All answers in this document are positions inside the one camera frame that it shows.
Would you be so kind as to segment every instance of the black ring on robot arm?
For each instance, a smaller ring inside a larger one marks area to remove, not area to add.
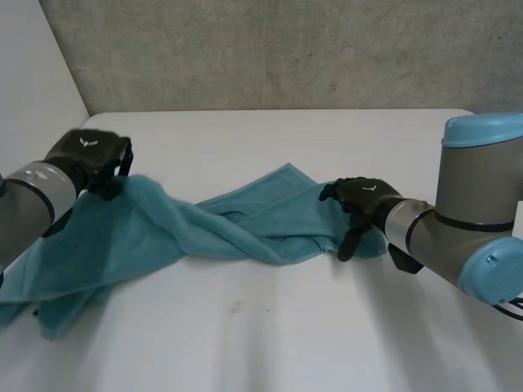
[[[486,224],[486,223],[470,223],[463,222],[461,220],[455,220],[443,216],[436,212],[436,220],[440,223],[455,227],[456,229],[468,230],[468,231],[479,231],[481,233],[502,233],[505,231],[510,231],[514,229],[514,220],[508,223],[496,223],[496,224]]]

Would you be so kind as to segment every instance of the robotic hand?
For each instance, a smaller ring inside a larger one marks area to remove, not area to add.
[[[338,258],[349,260],[374,226],[399,270],[416,274],[425,266],[505,314],[501,304],[523,309],[523,241],[512,237],[523,200],[523,114],[452,118],[442,145],[435,206],[403,198],[383,180],[325,186],[320,200],[333,198],[351,214]]]
[[[9,266],[39,237],[67,225],[84,189],[111,200],[121,191],[114,171],[127,176],[132,164],[127,137],[95,129],[73,129],[45,159],[30,163],[5,180],[0,176],[0,266]]]

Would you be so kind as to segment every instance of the teal towel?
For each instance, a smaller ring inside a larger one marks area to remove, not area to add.
[[[66,229],[38,240],[6,274],[0,329],[37,302],[42,335],[53,339],[88,304],[103,303],[115,283],[149,274],[186,255],[272,265],[336,252],[349,216],[288,164],[234,192],[197,205],[170,198],[145,176],[121,179],[110,202],[85,193]],[[383,236],[367,233],[356,256],[385,253]]]

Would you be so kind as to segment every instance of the white tabletop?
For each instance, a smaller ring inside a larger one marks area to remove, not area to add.
[[[445,121],[466,113],[129,113],[86,127],[130,136],[133,171],[191,202],[291,162],[318,182],[376,176],[433,203]],[[119,285],[59,341],[21,315],[0,336],[0,390],[520,391],[522,338],[523,323],[389,256],[285,267],[187,257]]]

